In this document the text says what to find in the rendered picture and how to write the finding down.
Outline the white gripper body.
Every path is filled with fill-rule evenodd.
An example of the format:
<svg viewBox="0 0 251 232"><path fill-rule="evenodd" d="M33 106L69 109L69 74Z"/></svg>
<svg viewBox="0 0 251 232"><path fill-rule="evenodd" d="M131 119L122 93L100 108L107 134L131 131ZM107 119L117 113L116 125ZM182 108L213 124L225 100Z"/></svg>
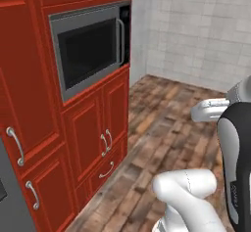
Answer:
<svg viewBox="0 0 251 232"><path fill-rule="evenodd" d="M217 121L228 105L226 98L203 100L191 108L191 119L194 122Z"/></svg>

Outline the tall red cupboard door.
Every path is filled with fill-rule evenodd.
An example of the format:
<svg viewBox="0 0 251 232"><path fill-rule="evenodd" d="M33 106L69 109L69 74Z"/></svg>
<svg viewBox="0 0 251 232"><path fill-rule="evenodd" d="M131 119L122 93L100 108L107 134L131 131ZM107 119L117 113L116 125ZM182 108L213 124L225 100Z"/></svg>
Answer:
<svg viewBox="0 0 251 232"><path fill-rule="evenodd" d="M17 174L40 161L61 140L59 119L42 60L42 44L32 0L0 0L0 127L11 126L7 151Z"/></svg>

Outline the grey appliance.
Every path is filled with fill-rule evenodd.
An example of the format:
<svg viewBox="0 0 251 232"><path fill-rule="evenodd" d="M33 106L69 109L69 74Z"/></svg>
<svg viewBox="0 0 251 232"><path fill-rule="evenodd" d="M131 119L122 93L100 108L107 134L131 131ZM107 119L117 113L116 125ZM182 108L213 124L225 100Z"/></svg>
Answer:
<svg viewBox="0 0 251 232"><path fill-rule="evenodd" d="M36 232L24 195L1 138L0 232Z"/></svg>

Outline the red drawer front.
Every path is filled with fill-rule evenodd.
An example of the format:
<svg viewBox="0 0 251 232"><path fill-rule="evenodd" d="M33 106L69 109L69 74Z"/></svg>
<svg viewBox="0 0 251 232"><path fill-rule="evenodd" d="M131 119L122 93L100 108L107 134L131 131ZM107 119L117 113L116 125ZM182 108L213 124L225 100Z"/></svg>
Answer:
<svg viewBox="0 0 251 232"><path fill-rule="evenodd" d="M83 209L89 200L96 194L100 187L113 174L115 169L120 165L126 156L127 139L122 138L114 147L111 155L104 159L87 174L83 182L76 188L76 198L78 209ZM114 168L110 174L104 178L99 178L99 174L105 174L110 168L110 162L114 162Z"/></svg>

